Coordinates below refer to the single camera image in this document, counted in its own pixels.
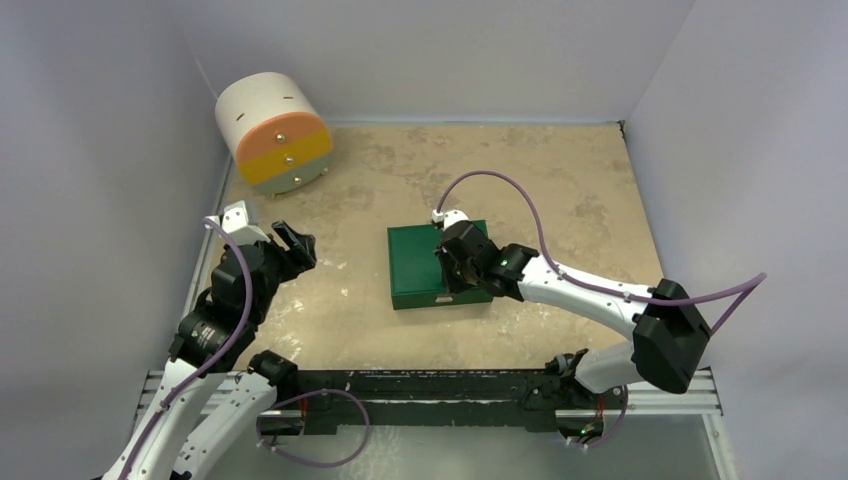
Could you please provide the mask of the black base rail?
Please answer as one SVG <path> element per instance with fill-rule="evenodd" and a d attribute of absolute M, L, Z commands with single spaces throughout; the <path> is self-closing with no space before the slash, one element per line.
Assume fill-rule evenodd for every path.
<path fill-rule="evenodd" d="M 307 435 L 370 424 L 519 427 L 586 440 L 612 422 L 602 415 L 609 390 L 593 394 L 543 369 L 300 370 L 283 380 L 276 411 Z"/>

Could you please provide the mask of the white cylindrical drawer cabinet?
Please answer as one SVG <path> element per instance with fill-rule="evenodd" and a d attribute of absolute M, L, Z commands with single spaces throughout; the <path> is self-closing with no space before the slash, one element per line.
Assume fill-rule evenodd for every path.
<path fill-rule="evenodd" d="M 215 118 L 238 172 L 260 194 L 292 191 L 329 170 L 331 131 L 287 75 L 232 83 L 218 96 Z"/>

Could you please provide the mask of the aluminium rail extrusion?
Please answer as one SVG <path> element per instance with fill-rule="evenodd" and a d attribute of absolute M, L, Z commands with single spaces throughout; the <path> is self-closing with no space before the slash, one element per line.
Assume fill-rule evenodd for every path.
<path fill-rule="evenodd" d="M 609 390 L 605 395 L 603 417 L 614 419 L 623 406 L 627 415 L 722 415 L 723 408 L 710 368 L 695 372 L 689 388 L 684 394 L 671 394 L 647 382 L 628 386 L 628 400 L 620 387 Z"/>

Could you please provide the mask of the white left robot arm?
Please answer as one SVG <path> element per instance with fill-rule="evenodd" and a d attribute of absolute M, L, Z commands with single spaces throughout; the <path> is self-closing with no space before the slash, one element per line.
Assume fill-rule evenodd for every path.
<path fill-rule="evenodd" d="M 107 479 L 167 479 L 211 394 L 255 340 L 281 284 L 317 263 L 316 239 L 287 222 L 245 234 L 222 217 L 204 226 L 225 242 L 211 284 L 178 324 L 153 402 Z"/>

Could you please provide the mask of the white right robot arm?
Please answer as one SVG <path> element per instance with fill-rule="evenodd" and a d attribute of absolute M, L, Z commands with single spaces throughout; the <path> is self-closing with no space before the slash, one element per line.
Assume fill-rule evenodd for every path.
<path fill-rule="evenodd" d="M 687 392 L 712 333 L 682 286 L 667 279 L 655 287 L 625 284 L 616 297 L 586 288 L 594 275 L 550 266 L 532 248 L 497 247 L 459 213 L 435 224 L 441 235 L 434 254 L 449 294 L 479 287 L 494 297 L 566 310 L 622 336 L 611 347 L 558 354 L 546 363 L 547 373 L 564 377 L 561 392 L 569 404 L 584 407 L 613 387 L 641 381 Z"/>

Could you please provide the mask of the green jewelry box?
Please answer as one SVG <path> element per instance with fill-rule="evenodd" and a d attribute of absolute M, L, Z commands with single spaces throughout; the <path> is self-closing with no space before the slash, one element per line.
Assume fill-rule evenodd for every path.
<path fill-rule="evenodd" d="M 434 254 L 441 231 L 431 224 L 387 228 L 390 298 L 395 311 L 491 303 L 493 296 L 473 287 L 447 291 Z"/>

